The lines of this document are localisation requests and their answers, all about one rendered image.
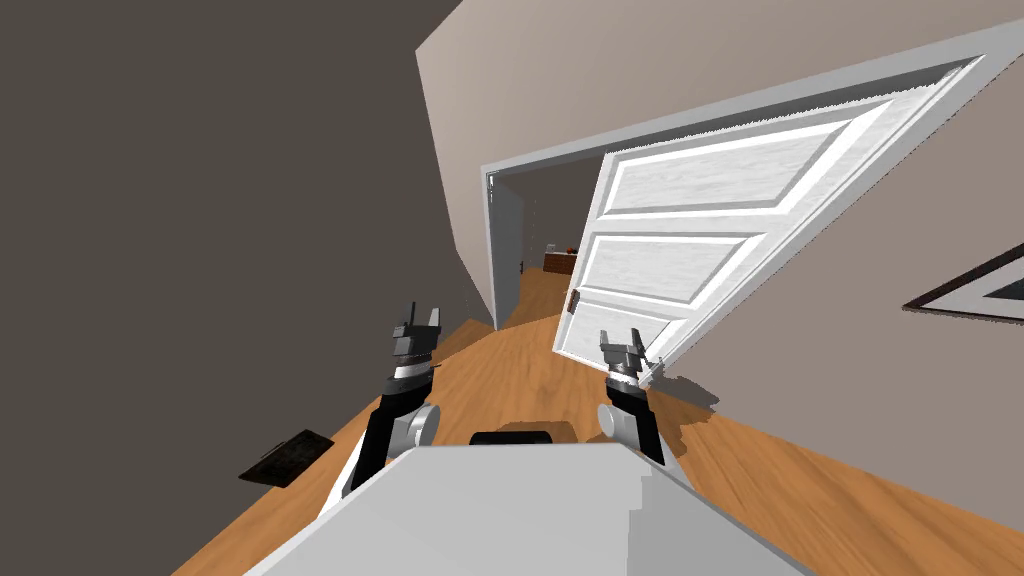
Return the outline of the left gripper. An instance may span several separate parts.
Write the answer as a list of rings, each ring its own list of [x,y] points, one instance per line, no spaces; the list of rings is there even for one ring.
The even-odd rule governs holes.
[[[416,301],[409,304],[409,324],[393,331],[395,347],[393,357],[397,367],[427,363],[432,360],[440,336],[440,310],[432,308],[427,325],[415,325]]]

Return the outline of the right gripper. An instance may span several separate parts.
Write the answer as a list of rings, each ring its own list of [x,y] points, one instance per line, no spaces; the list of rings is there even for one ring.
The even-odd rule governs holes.
[[[609,373],[617,373],[627,379],[638,379],[643,371],[645,346],[640,332],[636,328],[631,331],[631,344],[612,344],[606,330],[599,331],[599,346]]]

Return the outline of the grey door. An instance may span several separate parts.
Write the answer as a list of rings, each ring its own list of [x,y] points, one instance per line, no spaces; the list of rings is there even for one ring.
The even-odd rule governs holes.
[[[519,303],[523,200],[497,173],[488,174],[494,327],[502,329]]]

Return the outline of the white panelled door leaf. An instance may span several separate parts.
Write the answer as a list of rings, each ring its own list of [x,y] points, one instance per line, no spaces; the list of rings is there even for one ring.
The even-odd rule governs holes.
[[[913,150],[967,72],[607,154],[554,351],[601,369],[599,331],[636,328],[674,362]]]

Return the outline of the black flat rectangle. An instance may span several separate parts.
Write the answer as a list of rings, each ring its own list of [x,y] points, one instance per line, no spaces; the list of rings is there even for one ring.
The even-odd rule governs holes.
[[[334,441],[308,429],[297,433],[240,474],[243,481],[286,488],[324,455]]]

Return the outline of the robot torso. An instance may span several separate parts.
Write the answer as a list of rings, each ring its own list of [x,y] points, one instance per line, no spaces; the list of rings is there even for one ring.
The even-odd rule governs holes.
[[[621,444],[415,447],[244,576],[816,576]]]

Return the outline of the dark framed wall picture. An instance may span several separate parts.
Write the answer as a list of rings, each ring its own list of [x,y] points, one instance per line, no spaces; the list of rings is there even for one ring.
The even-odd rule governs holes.
[[[902,310],[1024,325],[1024,243],[913,298]]]

